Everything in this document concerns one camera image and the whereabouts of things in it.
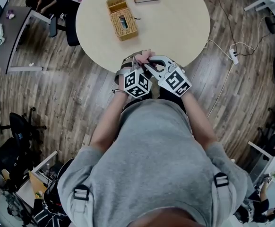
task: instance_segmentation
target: beige tabletop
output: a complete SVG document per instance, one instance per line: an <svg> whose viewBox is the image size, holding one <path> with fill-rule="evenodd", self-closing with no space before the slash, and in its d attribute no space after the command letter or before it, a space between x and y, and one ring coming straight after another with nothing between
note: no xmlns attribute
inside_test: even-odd
<svg viewBox="0 0 275 227"><path fill-rule="evenodd" d="M138 36L120 41L110 21L107 0L83 0L76 30L86 54L101 67L116 72L128 55L152 49L182 66L203 50L210 32L210 17L203 0L159 0L136 4L127 0L138 26Z"/></svg>

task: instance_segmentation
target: wrist strap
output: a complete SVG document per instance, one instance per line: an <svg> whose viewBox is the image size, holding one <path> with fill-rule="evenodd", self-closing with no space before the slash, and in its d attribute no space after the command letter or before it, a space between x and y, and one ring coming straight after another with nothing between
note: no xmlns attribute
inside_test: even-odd
<svg viewBox="0 0 275 227"><path fill-rule="evenodd" d="M113 89L112 92L115 94L115 92L125 92L124 90L119 90L119 89Z"/></svg>
<svg viewBox="0 0 275 227"><path fill-rule="evenodd" d="M125 67L132 67L132 62L134 60L134 57L136 55L141 55L143 53L143 51L139 51L139 52L136 52L136 53L133 53L131 54L130 56L126 57L123 62L122 62L122 65L121 65L121 68L119 71L117 71L116 75L115 75L115 78L114 78L114 82L116 84L119 84L119 75L124 75L128 72L131 72L132 71L132 68L131 69L123 69Z"/></svg>

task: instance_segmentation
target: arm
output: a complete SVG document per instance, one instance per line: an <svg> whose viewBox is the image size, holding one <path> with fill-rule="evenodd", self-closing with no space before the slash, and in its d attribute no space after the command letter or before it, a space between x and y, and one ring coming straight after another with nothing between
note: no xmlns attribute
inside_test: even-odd
<svg viewBox="0 0 275 227"><path fill-rule="evenodd" d="M42 1L43 1L43 0L39 0L39 1L38 1L37 8L35 9L37 12L39 12L39 7L40 7L40 5L41 5Z"/></svg>
<svg viewBox="0 0 275 227"><path fill-rule="evenodd" d="M124 76L119 76L119 90L123 90ZM116 92L91 137L90 145L103 153L112 145L120 123L120 115L128 99L126 92Z"/></svg>
<svg viewBox="0 0 275 227"><path fill-rule="evenodd" d="M266 190L268 188L268 182L267 180L265 180L265 183L264 185L262 186L261 188L261 191L260 191L260 201L263 202L264 200L268 199L268 197L266 196Z"/></svg>
<svg viewBox="0 0 275 227"><path fill-rule="evenodd" d="M192 93L186 92L181 99L184 103L194 138L206 151L213 142L217 141L213 127Z"/></svg>
<svg viewBox="0 0 275 227"><path fill-rule="evenodd" d="M48 4L46 7L42 8L40 13L43 14L45 11L50 8L51 6L55 5L57 3L57 0L52 1L50 4Z"/></svg>

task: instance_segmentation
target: person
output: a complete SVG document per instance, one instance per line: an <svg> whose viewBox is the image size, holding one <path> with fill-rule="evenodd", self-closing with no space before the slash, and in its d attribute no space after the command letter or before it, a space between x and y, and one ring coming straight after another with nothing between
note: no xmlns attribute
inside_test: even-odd
<svg viewBox="0 0 275 227"><path fill-rule="evenodd" d="M80 149L58 182L69 218L77 227L218 226L216 213L223 213L215 204L235 212L246 196L246 172L227 157L191 92L179 98L161 88L158 99L148 95L124 108L123 85L120 75L120 91L90 145ZM235 199L226 195L215 201L216 169L227 175Z"/></svg>
<svg viewBox="0 0 275 227"><path fill-rule="evenodd" d="M57 0L26 0L26 6L48 17L57 12Z"/></svg>
<svg viewBox="0 0 275 227"><path fill-rule="evenodd" d="M244 205L240 206L235 212L234 215L238 220L243 223L266 223L275 219L275 208L269 209L270 203L266 195L267 187L268 180L265 179L265 183L261 188L260 194L258 195L258 191L254 191L247 199L247 201L251 201L251 208L248 208L247 205Z"/></svg>
<svg viewBox="0 0 275 227"><path fill-rule="evenodd" d="M76 13L79 3L72 0L26 0L26 5L46 17Z"/></svg>

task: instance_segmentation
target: floor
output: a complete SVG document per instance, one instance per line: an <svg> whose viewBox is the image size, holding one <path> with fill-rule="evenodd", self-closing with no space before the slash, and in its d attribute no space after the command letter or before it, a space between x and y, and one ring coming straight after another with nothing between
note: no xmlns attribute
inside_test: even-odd
<svg viewBox="0 0 275 227"><path fill-rule="evenodd" d="M218 0L204 1L211 18L209 39L228 51L233 40L227 17ZM267 10L245 12L243 8L253 1L221 0L229 14L235 41L256 46L258 24L269 13ZM23 6L25 0L9 3ZM263 22L259 36L267 34ZM36 107L34 123L48 127L40 146L43 157L57 150L59 160L66 161L74 157L82 145L88 145L112 97L114 74L95 64L80 46L69 47L63 32L55 38L48 35L46 24L32 19L27 38L13 61L14 66L33 62L35 66L43 66L44 71L5 75L0 70L0 119L8 124L10 112L22 114ZM238 51L252 50L239 44ZM235 158L240 166L249 154L247 142L258 137L257 127L265 125L269 116L267 108L275 103L274 57L275 35L269 35L252 56L239 56L240 63L233 67L211 42L186 67L195 97L207 115L212 111L209 120L219 140L228 156ZM8 137L9 131L0 136L0 144Z"/></svg>

